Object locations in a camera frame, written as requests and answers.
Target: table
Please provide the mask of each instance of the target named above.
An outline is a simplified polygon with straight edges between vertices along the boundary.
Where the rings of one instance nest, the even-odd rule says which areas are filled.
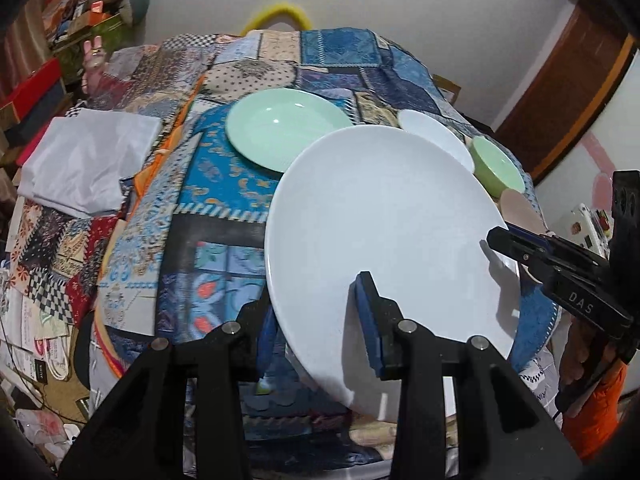
[[[333,102],[354,124],[398,126],[398,110],[411,108],[440,121],[462,141],[481,135],[442,97],[417,59],[369,30],[266,30],[244,38],[182,35],[165,41],[156,56],[175,66],[176,53],[185,49],[200,49],[212,65],[187,107],[184,124],[174,122],[174,129],[165,132],[162,142],[176,136],[175,126],[180,127],[98,284],[93,338],[102,353],[92,350],[98,363],[92,386],[94,381],[100,384],[98,396],[106,394],[155,336],[172,342],[201,338],[235,319],[243,304],[260,295],[265,283],[264,225],[280,175],[246,160],[228,142],[225,120],[233,102],[261,89],[298,88]],[[150,70],[149,63],[141,62],[128,81],[114,83],[94,102],[113,104],[114,89],[120,87],[126,87],[120,89],[125,97],[142,99],[149,88],[148,74],[155,78],[153,90],[162,92],[162,67],[171,63],[157,61]],[[164,108],[141,106],[135,111],[158,109]],[[177,116],[173,108],[170,116]],[[519,168],[526,196],[540,211],[529,175],[501,148]],[[514,345],[517,367],[544,345],[558,316],[557,307],[538,302],[534,287],[523,290],[530,301],[520,314],[523,329]],[[370,431],[361,446],[340,440],[340,430],[362,435],[356,431],[362,427],[354,425],[353,415],[341,404],[305,386],[286,353],[279,334],[264,379],[241,385],[252,466],[295,472],[390,458],[392,425],[364,424],[364,433]],[[96,394],[92,398],[99,401]],[[188,405],[191,401],[188,392]],[[273,442],[283,437],[295,437],[295,445]]]

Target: bowl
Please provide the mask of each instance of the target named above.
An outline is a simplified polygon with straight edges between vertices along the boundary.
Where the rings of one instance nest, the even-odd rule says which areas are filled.
[[[476,170],[474,175],[487,192],[496,198],[505,189],[524,193],[524,180],[506,153],[485,137],[475,137],[469,147]]]

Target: human hand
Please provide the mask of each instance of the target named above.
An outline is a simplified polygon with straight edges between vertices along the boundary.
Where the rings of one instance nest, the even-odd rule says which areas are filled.
[[[573,318],[571,326],[569,327],[569,336],[562,352],[562,358],[560,359],[560,384],[561,386],[567,386],[574,381],[579,380],[584,374],[584,368],[582,364],[589,357],[589,346],[596,334],[596,330],[588,323]],[[610,363],[616,358],[616,348],[609,343],[602,356],[602,362]],[[601,384],[608,384],[614,380],[620,370],[623,367],[623,362],[617,359],[616,363],[600,380]]]

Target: cable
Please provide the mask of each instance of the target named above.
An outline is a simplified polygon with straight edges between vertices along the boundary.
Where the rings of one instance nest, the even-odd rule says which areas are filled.
[[[613,361],[612,361],[612,362],[610,362],[610,363],[609,363],[609,364],[604,368],[604,370],[603,370],[603,371],[601,371],[597,376],[595,376],[595,377],[591,380],[591,382],[590,382],[590,383],[588,383],[588,384],[584,387],[584,391],[586,392],[586,391],[588,391],[589,389],[591,389],[591,387],[592,387],[594,384],[598,384],[598,383],[600,382],[601,378],[603,378],[603,377],[607,374],[607,372],[608,372],[609,370],[611,370],[611,368],[613,367],[614,363],[615,363],[617,360],[618,360],[618,357],[616,356],[616,358],[615,358],[615,359],[613,359]],[[552,417],[552,420],[556,420],[556,418],[558,418],[558,415],[560,415],[560,410],[558,410],[558,411],[556,412],[556,414]]]
[[[22,381],[22,384],[24,384],[24,387],[28,390],[29,389],[29,385],[27,384],[27,382],[24,380],[24,378],[20,374],[20,368],[18,368],[18,365],[15,363],[14,352],[12,350],[12,346],[13,345],[11,345],[10,343],[7,342],[6,332],[4,331],[4,322],[2,322],[2,317],[1,316],[0,316],[0,326],[2,327],[2,335],[4,336],[4,342],[6,343],[6,347],[7,347],[8,351],[9,351],[9,357],[11,357],[11,362],[14,365],[14,369],[18,373],[18,377],[20,377],[20,380]],[[62,415],[62,413],[58,412],[57,410],[54,410],[51,406],[49,406],[45,402],[46,399],[47,399],[46,394],[44,392],[42,392],[42,406],[40,407],[40,409],[47,408],[51,413],[54,413],[55,415],[59,416],[60,418],[63,418],[64,420],[68,420],[69,422],[73,422],[75,424],[82,424],[83,426],[86,424],[86,421],[75,420],[74,418],[71,418],[69,416]]]
[[[59,344],[59,350],[62,352],[63,362],[61,364],[56,364],[53,362],[51,358],[51,351],[54,347],[54,344]],[[47,367],[49,367],[49,371],[51,375],[53,375],[54,379],[59,381],[66,381],[66,378],[69,377],[69,338],[68,336],[64,339],[56,338],[56,339],[47,339],[47,343],[45,345],[44,352],[44,362],[46,362]]]

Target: door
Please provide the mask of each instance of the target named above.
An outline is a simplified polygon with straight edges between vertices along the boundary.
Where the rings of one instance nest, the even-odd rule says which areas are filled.
[[[623,75],[630,61],[625,45],[620,27],[594,19],[578,2],[538,76],[495,134],[534,182],[579,140],[612,95],[614,72]]]

